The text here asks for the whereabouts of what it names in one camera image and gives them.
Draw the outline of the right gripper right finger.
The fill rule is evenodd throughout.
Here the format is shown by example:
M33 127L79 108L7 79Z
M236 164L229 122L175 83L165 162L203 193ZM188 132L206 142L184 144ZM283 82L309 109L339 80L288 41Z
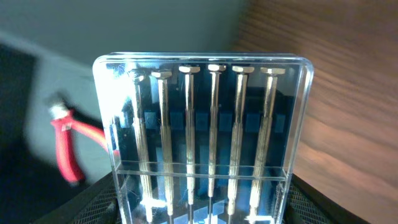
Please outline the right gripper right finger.
M369 224L338 205L330 198L296 176L292 176L284 223Z

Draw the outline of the red handled pliers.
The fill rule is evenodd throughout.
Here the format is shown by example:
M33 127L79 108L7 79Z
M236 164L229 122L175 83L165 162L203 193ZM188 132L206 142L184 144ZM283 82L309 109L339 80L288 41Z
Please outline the red handled pliers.
M59 93L45 99L48 112L52 117L50 124L55 131L55 157L62 177L72 185L85 181L74 150L73 132L76 131L99 144L109 152L104 130L92 124L75 119L74 109L67 106L67 101Z

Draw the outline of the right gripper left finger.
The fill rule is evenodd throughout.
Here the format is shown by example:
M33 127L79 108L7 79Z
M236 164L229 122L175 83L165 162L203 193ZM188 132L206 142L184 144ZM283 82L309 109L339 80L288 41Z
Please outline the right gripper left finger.
M113 175L104 176L76 197L36 220L36 224L119 223Z

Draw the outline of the clear precision screwdriver case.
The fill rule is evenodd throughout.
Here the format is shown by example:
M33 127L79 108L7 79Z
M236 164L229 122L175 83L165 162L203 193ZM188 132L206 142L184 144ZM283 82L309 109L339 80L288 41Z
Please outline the clear precision screwdriver case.
M97 58L121 221L281 223L313 75L294 54Z

